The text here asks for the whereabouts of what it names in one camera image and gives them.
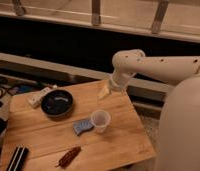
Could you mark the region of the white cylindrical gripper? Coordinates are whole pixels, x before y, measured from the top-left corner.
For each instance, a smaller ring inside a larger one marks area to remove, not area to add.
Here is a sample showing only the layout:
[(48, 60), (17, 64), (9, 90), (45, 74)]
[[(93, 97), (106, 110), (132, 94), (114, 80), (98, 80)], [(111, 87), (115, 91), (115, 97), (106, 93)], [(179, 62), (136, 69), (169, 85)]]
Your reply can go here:
[(128, 87), (130, 76), (126, 74), (112, 74), (108, 79), (108, 86), (105, 85), (98, 93), (98, 99), (102, 100), (110, 94), (110, 91), (121, 92)]

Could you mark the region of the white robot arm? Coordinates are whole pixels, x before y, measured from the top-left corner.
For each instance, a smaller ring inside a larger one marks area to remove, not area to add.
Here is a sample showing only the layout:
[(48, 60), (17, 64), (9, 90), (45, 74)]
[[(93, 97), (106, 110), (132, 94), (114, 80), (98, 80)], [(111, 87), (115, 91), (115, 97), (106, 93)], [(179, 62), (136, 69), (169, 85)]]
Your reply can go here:
[(200, 56), (147, 57), (140, 49), (112, 58), (100, 99), (123, 91), (135, 74), (173, 86), (161, 110), (154, 171), (200, 171)]

